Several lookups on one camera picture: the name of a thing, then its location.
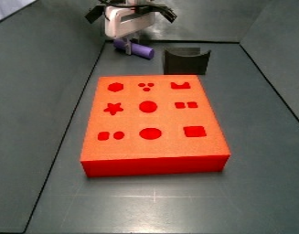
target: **purple object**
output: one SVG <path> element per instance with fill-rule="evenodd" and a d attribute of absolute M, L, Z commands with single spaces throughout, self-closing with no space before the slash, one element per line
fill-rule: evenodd
<path fill-rule="evenodd" d="M 113 46 L 114 46 L 114 48 L 124 50 L 124 41 L 121 39 L 114 39 Z M 135 43 L 130 43 L 130 46 L 132 46 L 132 54 L 133 55 L 137 55 L 145 59 L 153 58 L 153 49 L 152 48 L 144 47 L 144 46 L 137 45 Z"/>

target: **shape sorter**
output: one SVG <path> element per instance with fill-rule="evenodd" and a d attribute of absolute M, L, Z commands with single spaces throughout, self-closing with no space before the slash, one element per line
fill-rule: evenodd
<path fill-rule="evenodd" d="M 98 79 L 80 156 L 86 177 L 216 172 L 228 157 L 196 76 Z"/>

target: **red circle hole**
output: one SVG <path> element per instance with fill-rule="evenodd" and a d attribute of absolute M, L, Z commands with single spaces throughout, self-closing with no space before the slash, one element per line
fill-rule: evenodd
<path fill-rule="evenodd" d="M 122 137 L 124 137 L 124 132 L 114 132 L 114 133 L 113 133 L 113 138 L 114 138 L 116 140 L 122 139 Z"/>
<path fill-rule="evenodd" d="M 163 135 L 163 132 L 157 128 L 145 128 L 140 131 L 139 135 L 145 140 L 155 140 Z"/>
<path fill-rule="evenodd" d="M 153 101 L 143 101 L 139 104 L 139 110 L 144 113 L 152 113 L 157 109 L 157 105 Z"/>

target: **star-shaped hole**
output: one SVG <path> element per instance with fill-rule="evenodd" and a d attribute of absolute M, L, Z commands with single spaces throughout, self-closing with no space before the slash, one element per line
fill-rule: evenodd
<path fill-rule="evenodd" d="M 106 108 L 104 109 L 104 112 L 109 112 L 110 115 L 114 115 L 116 112 L 122 112 L 121 104 L 116 103 L 108 103 Z"/>

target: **dark gray surface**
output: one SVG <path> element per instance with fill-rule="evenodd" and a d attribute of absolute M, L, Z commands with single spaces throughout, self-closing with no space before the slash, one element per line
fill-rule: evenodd
<path fill-rule="evenodd" d="M 237 45 L 106 44 L 36 206 L 28 233 L 299 233 L 299 123 Z M 211 49 L 201 78 L 232 156 L 223 173 L 86 179 L 78 155 L 97 78 L 163 74 L 164 47 Z"/>
<path fill-rule="evenodd" d="M 299 119 L 299 0 L 275 0 L 240 42 Z"/>
<path fill-rule="evenodd" d="M 177 19 L 171 24 L 156 14 L 156 24 L 141 37 L 157 40 L 239 42 L 269 0 L 159 0 Z"/>
<path fill-rule="evenodd" d="M 21 232 L 100 53 L 93 1 L 42 0 L 0 23 L 0 231 Z"/>

